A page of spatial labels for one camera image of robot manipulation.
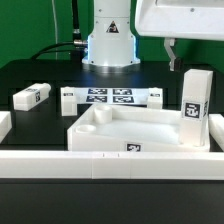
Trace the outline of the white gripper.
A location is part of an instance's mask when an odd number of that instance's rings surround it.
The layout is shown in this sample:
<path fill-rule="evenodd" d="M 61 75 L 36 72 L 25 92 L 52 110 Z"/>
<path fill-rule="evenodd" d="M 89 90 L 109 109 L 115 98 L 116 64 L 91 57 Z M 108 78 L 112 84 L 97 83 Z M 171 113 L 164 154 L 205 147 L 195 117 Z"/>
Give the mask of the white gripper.
<path fill-rule="evenodd" d="M 169 68 L 179 72 L 175 38 L 224 41 L 224 0 L 137 0 L 135 28 L 141 36 L 165 37 Z"/>

